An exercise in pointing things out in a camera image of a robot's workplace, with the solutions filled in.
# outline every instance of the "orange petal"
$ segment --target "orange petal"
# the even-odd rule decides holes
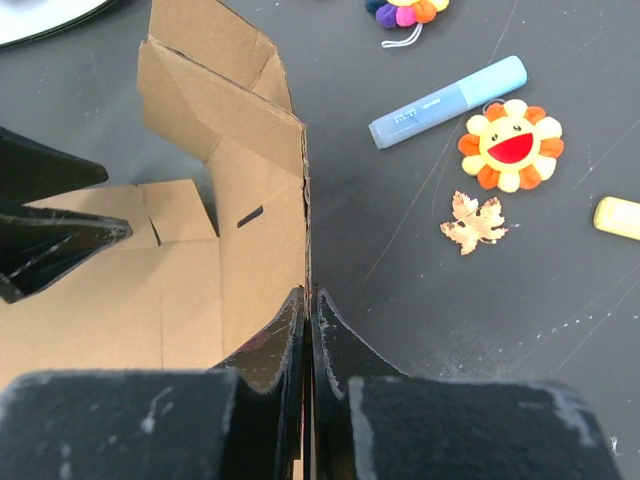
[[[524,118],[529,120],[533,125],[538,123],[544,117],[547,116],[547,112],[544,111],[544,108],[540,107],[529,107],[527,108],[526,113],[524,114]]]
[[[460,150],[460,153],[466,157],[480,155],[478,145],[480,145],[480,137],[467,133],[466,135],[463,135],[458,142],[458,150]]]
[[[540,143],[540,155],[558,158],[564,151],[564,142],[559,138],[547,138]]]
[[[532,190],[540,185],[540,182],[542,182],[542,178],[540,178],[540,174],[533,165],[520,170],[520,187],[525,190]]]
[[[482,167],[482,170],[478,172],[478,183],[484,189],[491,190],[498,186],[498,180],[500,180],[500,172],[494,170],[489,165]]]
[[[429,0],[420,0],[412,5],[413,11],[416,14],[416,21],[420,23],[429,23],[436,18],[438,11],[436,7]]]
[[[487,111],[484,112],[484,116],[487,117],[490,122],[493,122],[499,118],[506,117],[507,111],[501,103],[494,103],[487,108]]]

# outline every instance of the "flower plush keychain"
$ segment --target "flower plush keychain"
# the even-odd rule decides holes
[[[560,123],[522,100],[492,104],[469,119],[467,130],[458,143],[462,169],[487,190],[536,188],[553,175],[564,150]]]
[[[382,48],[397,48],[411,45],[422,33],[422,25],[432,22],[439,12],[449,6],[449,0],[365,0],[367,11],[375,15],[384,28],[411,27],[413,33],[405,40],[382,42]]]

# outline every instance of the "dark gray table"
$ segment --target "dark gray table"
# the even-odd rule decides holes
[[[141,124],[149,2],[120,3],[0,52],[0,124],[107,165],[113,183],[195,176],[208,195],[199,163]],[[591,226],[601,197],[640,201],[637,1],[452,0],[395,51],[379,48],[390,34],[359,0],[229,3],[280,46],[309,124],[314,279],[353,328],[409,373],[572,385],[637,478],[640,244]],[[559,119],[567,149],[549,182],[500,195],[507,237],[461,258],[439,230],[451,196],[491,196],[460,168],[462,120],[385,152],[367,124],[510,54],[530,72],[510,98]]]

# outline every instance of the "dried leaf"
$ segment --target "dried leaf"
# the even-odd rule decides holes
[[[462,247],[461,255],[473,252],[478,242],[495,244],[509,231],[508,228],[498,228],[504,223],[504,217],[500,200],[495,197],[478,208],[478,200],[456,192],[452,206],[456,221],[443,223],[440,230]]]

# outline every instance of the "marker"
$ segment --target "marker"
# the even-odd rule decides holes
[[[507,57],[369,125],[378,149],[388,148],[527,83],[520,58]]]

